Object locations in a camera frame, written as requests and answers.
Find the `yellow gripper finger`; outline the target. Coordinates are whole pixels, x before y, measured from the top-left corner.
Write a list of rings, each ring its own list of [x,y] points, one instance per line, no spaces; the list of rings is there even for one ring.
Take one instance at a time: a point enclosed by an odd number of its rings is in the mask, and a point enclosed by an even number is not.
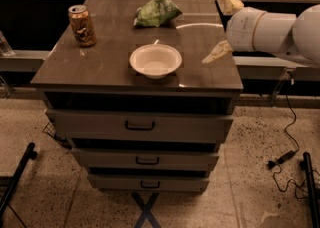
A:
[[[223,15],[234,15],[244,4],[241,0],[216,0]]]
[[[233,48],[227,40],[220,41],[203,60],[203,64],[211,63],[228,53],[232,53]]]

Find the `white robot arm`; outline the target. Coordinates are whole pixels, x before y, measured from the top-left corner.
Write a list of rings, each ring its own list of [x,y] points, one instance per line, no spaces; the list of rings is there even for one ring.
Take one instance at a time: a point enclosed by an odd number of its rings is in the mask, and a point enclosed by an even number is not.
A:
[[[241,0],[217,0],[217,4],[222,14],[231,18],[226,39],[203,63],[231,52],[264,52],[292,62],[320,65],[320,5],[296,16],[245,7]]]

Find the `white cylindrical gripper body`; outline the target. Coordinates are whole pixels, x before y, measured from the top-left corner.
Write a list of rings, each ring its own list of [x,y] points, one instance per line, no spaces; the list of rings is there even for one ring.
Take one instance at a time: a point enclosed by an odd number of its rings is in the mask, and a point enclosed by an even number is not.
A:
[[[253,52],[254,34],[260,18],[265,11],[245,7],[236,12],[227,22],[227,41],[234,51]]]

